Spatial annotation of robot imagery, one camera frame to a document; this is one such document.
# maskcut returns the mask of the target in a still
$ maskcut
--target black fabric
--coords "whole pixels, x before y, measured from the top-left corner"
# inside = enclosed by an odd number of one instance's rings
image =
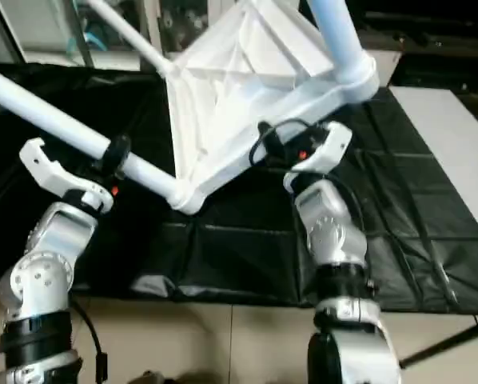
[[[134,153],[173,173],[160,78],[55,66],[0,71],[108,137],[129,134]],[[362,205],[377,299],[384,310],[478,314],[475,219],[390,92],[380,90],[369,105],[370,119],[362,106],[333,116],[354,132],[334,174]],[[24,141],[38,135],[46,139],[49,156],[68,170],[89,161],[0,107],[0,276],[22,255],[27,234],[54,201],[18,160]],[[311,306],[315,266],[281,179],[249,170],[194,217],[173,212],[162,198],[125,181],[78,262],[75,290],[117,298]]]

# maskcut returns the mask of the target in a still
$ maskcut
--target wire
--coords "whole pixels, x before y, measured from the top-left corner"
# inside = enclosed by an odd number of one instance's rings
[[[95,350],[97,351],[97,354],[95,356],[95,382],[97,384],[102,384],[108,378],[107,354],[102,352],[101,342],[98,339],[95,326],[90,320],[88,314],[86,314],[85,310],[83,310],[82,306],[80,306],[79,303],[76,302],[73,298],[70,298],[70,305],[79,314],[79,316],[81,316],[83,322],[85,322],[86,326],[88,326],[88,329],[90,330],[92,339],[94,340]]]
[[[248,154],[248,161],[251,166],[255,166],[255,162],[253,160],[253,156],[258,150],[258,147],[261,146],[261,144],[264,142],[264,140],[271,134],[273,134],[278,128],[281,126],[284,126],[286,124],[289,124],[291,122],[295,122],[296,124],[300,124],[304,126],[307,129],[311,129],[312,126],[308,124],[305,120],[301,118],[288,118],[287,120],[284,120],[283,122],[279,122],[278,124],[275,124],[274,126],[270,126],[267,130],[261,133],[261,135],[258,137],[258,139],[255,141],[255,143],[252,145],[251,150],[249,150]]]

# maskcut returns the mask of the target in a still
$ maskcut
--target floor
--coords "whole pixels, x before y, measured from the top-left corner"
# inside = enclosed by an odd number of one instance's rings
[[[184,377],[187,384],[306,382],[311,310],[94,298],[79,302],[110,356],[109,384],[126,384],[146,370]],[[473,317],[422,314],[385,314],[384,320],[400,357],[474,323]],[[79,382],[91,384],[94,344],[77,316],[74,344],[85,359]],[[403,379],[409,384],[478,384],[478,340],[408,369]]]

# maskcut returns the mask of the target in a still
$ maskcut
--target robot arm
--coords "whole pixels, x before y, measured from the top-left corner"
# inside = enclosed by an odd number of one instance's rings
[[[340,162],[351,132],[336,122],[325,128],[325,142],[284,179],[317,266],[317,332],[309,343],[309,383],[397,384],[399,363],[367,275],[366,237],[354,226],[337,188],[322,178]]]
[[[113,205],[104,183],[66,172],[46,157],[42,146],[40,138],[29,140],[20,158],[43,189],[64,201],[47,209],[31,231],[24,255],[0,280],[6,308],[0,339],[6,369],[0,384],[77,382],[82,360],[72,349],[69,290],[98,217]]]

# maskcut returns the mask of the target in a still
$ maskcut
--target white pole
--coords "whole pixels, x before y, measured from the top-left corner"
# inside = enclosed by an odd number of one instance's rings
[[[126,20],[122,18],[111,6],[104,0],[86,0],[88,5],[97,12],[101,18],[108,22],[125,40],[129,42],[150,64],[157,68],[157,72],[165,77],[174,68],[175,65],[163,57],[149,42],[141,36]]]
[[[371,64],[345,0],[309,0],[309,5],[337,68],[337,80],[346,84],[364,80]]]
[[[0,105],[92,158],[100,159],[110,140],[0,74]],[[181,193],[177,179],[130,154],[123,166],[135,182],[168,200]]]

